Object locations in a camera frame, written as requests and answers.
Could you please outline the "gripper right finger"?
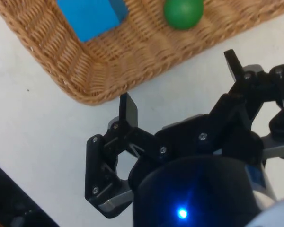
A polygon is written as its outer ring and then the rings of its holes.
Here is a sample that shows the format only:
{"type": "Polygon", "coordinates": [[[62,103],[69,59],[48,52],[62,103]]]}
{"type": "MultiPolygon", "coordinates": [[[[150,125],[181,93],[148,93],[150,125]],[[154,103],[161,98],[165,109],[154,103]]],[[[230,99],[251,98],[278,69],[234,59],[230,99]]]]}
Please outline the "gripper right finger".
{"type": "Polygon", "coordinates": [[[269,72],[259,65],[246,70],[233,49],[224,56],[235,83],[209,114],[209,146],[242,161],[284,159],[284,64],[269,72]],[[260,138],[252,123],[262,105],[273,101],[280,111],[269,122],[269,135],[260,138]]]}

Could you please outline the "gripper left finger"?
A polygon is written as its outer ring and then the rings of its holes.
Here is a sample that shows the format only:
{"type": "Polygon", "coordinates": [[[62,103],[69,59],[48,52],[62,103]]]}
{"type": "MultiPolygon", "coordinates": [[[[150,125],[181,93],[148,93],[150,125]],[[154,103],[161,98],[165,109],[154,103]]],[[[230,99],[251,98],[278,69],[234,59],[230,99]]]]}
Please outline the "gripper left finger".
{"type": "Polygon", "coordinates": [[[146,164],[162,164],[168,145],[138,127],[137,106],[128,93],[120,96],[119,115],[105,135],[95,135],[86,145],[85,199],[106,218],[122,213],[133,201],[129,179],[117,176],[118,156],[127,151],[146,164]]]}

